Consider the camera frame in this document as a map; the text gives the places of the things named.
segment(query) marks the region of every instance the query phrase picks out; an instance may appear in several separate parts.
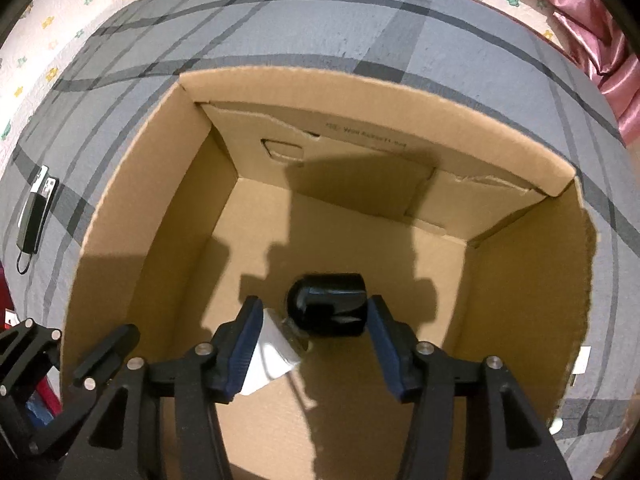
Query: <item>satin pink fabric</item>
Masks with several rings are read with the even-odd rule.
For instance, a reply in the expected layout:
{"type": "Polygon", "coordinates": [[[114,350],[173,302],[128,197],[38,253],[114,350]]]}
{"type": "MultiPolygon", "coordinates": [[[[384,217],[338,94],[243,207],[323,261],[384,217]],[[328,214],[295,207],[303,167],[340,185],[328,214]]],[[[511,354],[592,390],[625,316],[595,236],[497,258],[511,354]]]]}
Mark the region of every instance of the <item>satin pink fabric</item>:
{"type": "Polygon", "coordinates": [[[568,54],[609,102],[629,145],[640,137],[640,64],[601,0],[549,0],[571,40],[568,54]]]}

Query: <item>open cardboard box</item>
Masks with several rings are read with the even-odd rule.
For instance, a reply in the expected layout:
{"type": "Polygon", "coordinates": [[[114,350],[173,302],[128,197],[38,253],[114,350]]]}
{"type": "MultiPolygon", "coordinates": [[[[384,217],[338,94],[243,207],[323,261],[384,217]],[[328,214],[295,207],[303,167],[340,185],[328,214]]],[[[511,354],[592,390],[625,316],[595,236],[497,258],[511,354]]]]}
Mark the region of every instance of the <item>open cardboard box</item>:
{"type": "MultiPolygon", "coordinates": [[[[123,322],[180,356],[255,294],[359,272],[421,340],[499,355],[544,419],[586,333],[593,227],[575,171],[519,132],[405,86],[242,67],[185,73],[140,129],[82,245],[63,384],[123,322]]],[[[238,478],[394,478],[409,406],[370,339],[324,339],[218,414],[238,478]]]]}

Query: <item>cardboard box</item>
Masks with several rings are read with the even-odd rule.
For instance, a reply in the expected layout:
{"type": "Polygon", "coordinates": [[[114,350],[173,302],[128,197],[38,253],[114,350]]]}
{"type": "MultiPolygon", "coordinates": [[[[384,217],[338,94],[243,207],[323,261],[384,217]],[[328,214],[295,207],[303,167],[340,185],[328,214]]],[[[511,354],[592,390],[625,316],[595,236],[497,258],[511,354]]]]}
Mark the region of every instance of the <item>cardboard box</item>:
{"type": "MultiPolygon", "coordinates": [[[[120,323],[140,328],[136,354],[173,358],[249,294],[284,312],[299,275],[359,272],[421,340],[503,358],[549,419],[586,333],[593,251],[574,168],[474,110],[335,72],[185,73],[96,208],[63,384],[120,323]]],[[[218,414],[237,472],[388,479],[411,407],[364,335],[316,340],[296,372],[218,414]]]]}

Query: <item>yellow star pattern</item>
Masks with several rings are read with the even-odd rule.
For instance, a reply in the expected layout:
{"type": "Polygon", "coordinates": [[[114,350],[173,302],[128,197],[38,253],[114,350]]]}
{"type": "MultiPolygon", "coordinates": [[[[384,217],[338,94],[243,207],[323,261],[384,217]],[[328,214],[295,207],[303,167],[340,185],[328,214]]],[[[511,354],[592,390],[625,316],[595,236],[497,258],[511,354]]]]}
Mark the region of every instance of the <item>yellow star pattern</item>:
{"type": "Polygon", "coordinates": [[[51,80],[55,78],[57,73],[58,73],[58,69],[53,67],[51,70],[47,72],[47,74],[45,75],[45,78],[47,79],[47,81],[51,82],[51,80]]]}

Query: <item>metal pin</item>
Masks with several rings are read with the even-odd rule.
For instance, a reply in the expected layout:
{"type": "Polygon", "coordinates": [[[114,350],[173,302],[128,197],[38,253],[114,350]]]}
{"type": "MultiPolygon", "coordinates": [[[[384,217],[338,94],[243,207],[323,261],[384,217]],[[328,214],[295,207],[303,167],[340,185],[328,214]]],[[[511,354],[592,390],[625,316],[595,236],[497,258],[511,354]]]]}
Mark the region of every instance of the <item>metal pin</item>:
{"type": "Polygon", "coordinates": [[[88,390],[89,392],[95,390],[95,379],[93,377],[87,377],[83,384],[85,390],[88,390]]]}
{"type": "Polygon", "coordinates": [[[431,355],[436,351],[436,347],[428,341],[420,341],[415,346],[415,351],[420,355],[431,355]]]}
{"type": "Polygon", "coordinates": [[[195,348],[196,355],[209,355],[213,352],[211,343],[200,343],[195,348]]]}
{"type": "Polygon", "coordinates": [[[493,370],[499,370],[502,368],[502,359],[497,355],[491,355],[486,359],[486,365],[493,370]]]}
{"type": "Polygon", "coordinates": [[[129,370],[140,370],[145,365],[145,360],[142,357],[132,357],[127,362],[127,368],[129,370]]]}

